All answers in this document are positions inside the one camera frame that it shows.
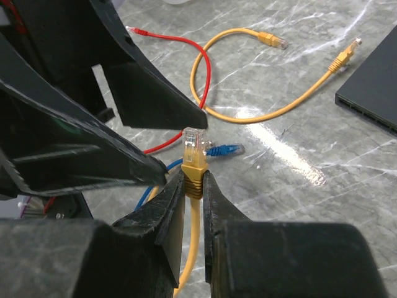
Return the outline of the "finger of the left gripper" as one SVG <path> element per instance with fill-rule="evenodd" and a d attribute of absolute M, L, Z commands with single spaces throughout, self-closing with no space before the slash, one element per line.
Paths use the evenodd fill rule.
<path fill-rule="evenodd" d="M 123 125 L 141 129 L 206 129 L 205 113 L 171 84 L 134 44 L 110 1 L 90 1 L 94 53 Z"/>
<path fill-rule="evenodd" d="M 1 39 L 1 196 L 164 184 L 144 154 L 41 77 Z"/>

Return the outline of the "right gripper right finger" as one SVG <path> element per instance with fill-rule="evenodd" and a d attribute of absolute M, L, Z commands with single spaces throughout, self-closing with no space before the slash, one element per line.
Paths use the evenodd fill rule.
<path fill-rule="evenodd" d="M 258 222 L 203 178 L 212 297 L 386 297 L 370 247 L 348 223 Z"/>

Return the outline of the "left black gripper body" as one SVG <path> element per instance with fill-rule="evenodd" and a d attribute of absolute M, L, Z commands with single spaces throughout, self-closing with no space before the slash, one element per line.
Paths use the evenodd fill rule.
<path fill-rule="evenodd" d="M 1 8 L 1 32 L 10 41 L 14 42 L 14 47 L 19 53 L 33 64 L 33 68 L 41 75 L 45 74 L 42 68 L 42 63 L 32 44 L 27 37 L 23 37 L 17 33 L 16 26 L 12 24 L 12 18 L 15 17 L 11 9 Z M 95 100 L 79 100 L 83 107 L 88 108 L 100 121 L 106 123 L 115 117 L 113 109 L 106 106 L 103 96 L 99 96 Z M 15 195 L 14 191 L 9 191 L 7 194 L 1 192 L 1 217 L 11 217 L 11 212 L 5 211 L 6 201 L 16 199 L 22 200 L 22 207 L 20 208 L 19 217 L 23 218 L 92 218 L 91 211 L 88 208 L 87 202 L 83 194 L 70 194 L 62 197 L 40 198 L 32 196 Z"/>

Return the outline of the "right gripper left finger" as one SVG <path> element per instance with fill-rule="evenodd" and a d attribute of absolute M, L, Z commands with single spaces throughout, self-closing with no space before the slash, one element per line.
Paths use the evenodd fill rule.
<path fill-rule="evenodd" d="M 184 178 L 138 210 L 94 219 L 1 220 L 2 297 L 171 297 L 179 284 Z"/>

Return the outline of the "yellow ethernet cable long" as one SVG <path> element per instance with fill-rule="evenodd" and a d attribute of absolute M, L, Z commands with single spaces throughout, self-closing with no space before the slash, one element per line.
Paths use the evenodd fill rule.
<path fill-rule="evenodd" d="M 203 197 L 203 176 L 208 169 L 205 153 L 204 131 L 186 128 L 182 133 L 184 154 L 181 170 L 184 173 L 185 195 L 190 199 L 191 227 L 187 261 L 179 278 L 179 286 L 174 290 L 177 297 L 190 278 L 195 266 L 200 240 L 200 200 Z"/>

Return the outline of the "black network switch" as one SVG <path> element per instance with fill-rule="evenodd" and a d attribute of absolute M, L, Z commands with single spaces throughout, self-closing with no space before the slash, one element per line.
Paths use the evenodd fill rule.
<path fill-rule="evenodd" d="M 335 93 L 335 104 L 396 135 L 396 28 Z"/>

